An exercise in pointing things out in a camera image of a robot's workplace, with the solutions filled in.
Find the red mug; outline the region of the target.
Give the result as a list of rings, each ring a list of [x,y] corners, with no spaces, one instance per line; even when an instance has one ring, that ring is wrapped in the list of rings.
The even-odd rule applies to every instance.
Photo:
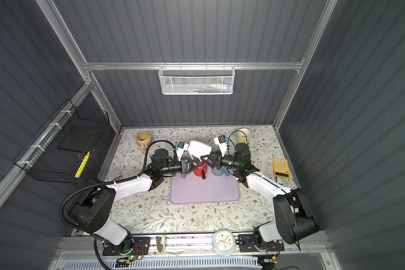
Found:
[[[203,180],[205,180],[208,173],[208,166],[204,161],[201,161],[200,159],[196,159],[196,162],[199,164],[199,166],[195,168],[192,172],[197,177],[200,177]]]

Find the white mug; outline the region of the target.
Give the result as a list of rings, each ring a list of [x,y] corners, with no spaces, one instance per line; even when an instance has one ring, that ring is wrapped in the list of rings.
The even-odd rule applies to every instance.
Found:
[[[191,141],[187,149],[189,155],[191,155],[193,158],[198,159],[200,159],[201,156],[209,155],[211,151],[212,147],[210,145],[207,145],[200,141]]]

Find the blue polka dot mug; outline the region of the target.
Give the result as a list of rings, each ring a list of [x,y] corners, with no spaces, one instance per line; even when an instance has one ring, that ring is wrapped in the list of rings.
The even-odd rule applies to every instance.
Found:
[[[228,172],[228,169],[225,167],[221,167],[220,169],[213,168],[211,171],[212,171],[213,175],[215,175],[217,177],[222,177],[222,176],[228,177],[230,175]]]

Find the light green mug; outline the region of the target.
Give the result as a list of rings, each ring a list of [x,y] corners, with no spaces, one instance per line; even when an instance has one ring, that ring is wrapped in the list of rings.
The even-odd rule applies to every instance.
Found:
[[[250,130],[242,128],[237,131],[237,143],[249,144],[250,138],[251,138]]]

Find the beige speckled mug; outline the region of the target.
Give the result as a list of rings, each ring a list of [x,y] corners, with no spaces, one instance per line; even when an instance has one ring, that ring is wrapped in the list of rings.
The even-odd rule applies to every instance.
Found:
[[[152,136],[148,131],[141,131],[136,135],[136,143],[139,148],[144,152],[152,143]]]

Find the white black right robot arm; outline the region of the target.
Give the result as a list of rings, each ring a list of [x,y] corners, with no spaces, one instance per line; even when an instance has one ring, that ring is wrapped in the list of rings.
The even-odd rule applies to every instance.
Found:
[[[276,240],[298,244],[300,240],[320,231],[306,193],[284,187],[265,176],[251,161],[249,145],[239,143],[235,153],[228,155],[220,150],[202,154],[200,159],[215,169],[231,169],[238,182],[272,201],[274,220],[254,229],[255,245]]]

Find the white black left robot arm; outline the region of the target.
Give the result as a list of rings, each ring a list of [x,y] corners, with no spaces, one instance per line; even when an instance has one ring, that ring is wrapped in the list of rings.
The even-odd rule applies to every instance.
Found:
[[[173,147],[173,156],[166,149],[158,149],[147,162],[149,151],[146,150],[143,168],[139,174],[122,180],[90,184],[71,193],[59,207],[58,216],[61,221],[80,231],[102,239],[104,243],[116,248],[117,253],[128,254],[136,249],[132,234],[110,218],[113,204],[127,196],[156,189],[165,177],[177,173],[191,173],[201,165],[196,159],[181,158],[185,144],[173,145],[167,140],[156,140]]]

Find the lavender plastic tray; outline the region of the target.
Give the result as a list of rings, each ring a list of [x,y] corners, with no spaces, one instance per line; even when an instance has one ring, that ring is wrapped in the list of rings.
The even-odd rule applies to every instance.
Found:
[[[236,178],[213,175],[208,167],[206,179],[203,180],[193,173],[186,178],[180,175],[171,180],[170,201],[172,204],[201,204],[235,202],[240,199],[240,189]]]

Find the yellow calculator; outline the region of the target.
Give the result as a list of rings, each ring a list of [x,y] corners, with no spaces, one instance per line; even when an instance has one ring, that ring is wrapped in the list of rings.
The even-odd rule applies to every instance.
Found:
[[[275,157],[273,159],[273,172],[276,177],[290,179],[291,173],[289,168],[289,162],[284,158]]]

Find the small white clock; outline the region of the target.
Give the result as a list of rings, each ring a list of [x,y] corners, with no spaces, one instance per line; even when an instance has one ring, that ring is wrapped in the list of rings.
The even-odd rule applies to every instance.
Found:
[[[216,231],[212,236],[213,251],[219,256],[228,256],[236,251],[234,234],[226,229]]]

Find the yellow marker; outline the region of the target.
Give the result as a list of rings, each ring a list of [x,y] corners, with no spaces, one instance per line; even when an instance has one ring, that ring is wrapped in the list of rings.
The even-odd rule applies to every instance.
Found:
[[[80,166],[79,166],[78,169],[76,170],[76,172],[75,172],[75,178],[79,178],[79,177],[82,175],[82,173],[83,173],[83,171],[84,171],[84,168],[85,168],[85,166],[86,166],[86,164],[87,164],[87,162],[88,162],[90,156],[91,156],[91,152],[89,151],[89,152],[84,156],[84,158],[82,159],[82,161],[81,161],[81,163],[80,163]]]

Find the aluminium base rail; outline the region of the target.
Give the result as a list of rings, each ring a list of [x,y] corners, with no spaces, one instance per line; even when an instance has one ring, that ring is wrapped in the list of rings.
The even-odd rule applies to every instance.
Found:
[[[138,237],[149,237],[150,248],[147,256],[205,256],[214,255],[212,247],[213,232],[194,232],[188,234],[170,233],[165,236],[165,251],[159,253],[156,247],[156,237],[160,234],[137,234]],[[63,258],[94,258],[92,236],[71,236],[64,237],[59,244],[54,259]],[[320,231],[299,241],[299,244],[284,243],[285,250],[282,254],[295,253],[323,253],[332,251],[332,246],[324,231]]]

